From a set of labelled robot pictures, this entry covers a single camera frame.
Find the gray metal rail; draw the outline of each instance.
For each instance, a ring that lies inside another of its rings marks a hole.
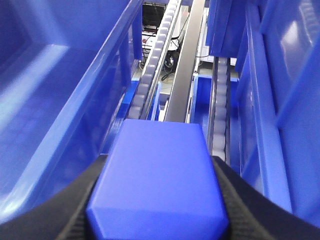
[[[186,121],[205,2],[205,0],[193,0],[171,96],[164,117],[165,121],[181,123]]]
[[[137,89],[128,112],[128,119],[147,119],[156,92],[159,76],[165,61],[169,44],[181,9],[182,0],[170,0],[160,27],[155,44],[145,63]]]

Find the blue bin wall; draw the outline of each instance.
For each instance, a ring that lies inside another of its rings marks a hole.
[[[229,5],[219,7],[231,13]],[[320,227],[320,2],[248,0],[242,8],[245,27],[238,36],[239,82],[233,91],[241,175],[279,206]],[[210,24],[227,19],[229,25],[232,17],[213,15]],[[233,36],[223,32],[226,45]]]
[[[208,137],[210,92],[212,76],[198,75],[193,82],[190,123],[200,124],[205,139]]]
[[[142,0],[128,2],[0,3],[0,223],[100,154],[141,58]]]

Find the wire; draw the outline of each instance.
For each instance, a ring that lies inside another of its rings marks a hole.
[[[184,30],[184,28],[185,28],[185,26],[186,26],[186,23],[188,22],[189,16],[190,16],[190,14],[189,14],[188,17],[186,18],[186,20],[185,20],[185,22],[184,22],[184,24],[183,24],[183,27],[181,28],[181,31],[180,31],[180,33],[179,33],[179,35],[178,35],[178,39],[180,38],[180,35],[181,35],[182,31]]]
[[[196,58],[206,58],[206,57],[209,57],[210,55],[207,55],[207,56],[196,56]]]

